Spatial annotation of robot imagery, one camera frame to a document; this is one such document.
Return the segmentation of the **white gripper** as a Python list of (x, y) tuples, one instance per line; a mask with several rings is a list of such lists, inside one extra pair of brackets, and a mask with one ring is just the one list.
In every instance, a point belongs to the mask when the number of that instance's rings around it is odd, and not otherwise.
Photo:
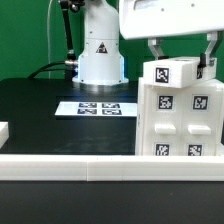
[(205, 68), (214, 66), (214, 54), (222, 42), (224, 0), (120, 0), (119, 22), (125, 39), (149, 38), (148, 47), (156, 60), (166, 55), (162, 39), (153, 37), (210, 32), (197, 67), (200, 79)]

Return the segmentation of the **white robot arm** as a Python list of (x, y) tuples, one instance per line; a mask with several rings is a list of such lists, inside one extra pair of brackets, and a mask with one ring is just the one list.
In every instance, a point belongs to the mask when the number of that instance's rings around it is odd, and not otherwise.
[[(216, 59), (211, 56), (224, 31), (224, 0), (119, 0), (114, 9), (106, 0), (86, 0), (84, 50), (78, 58), (79, 84), (126, 84), (119, 39), (148, 40), (155, 57), (143, 65), (143, 77), (153, 85), (184, 87), (213, 78)], [(205, 33), (210, 44), (200, 57), (168, 59), (161, 39)]]

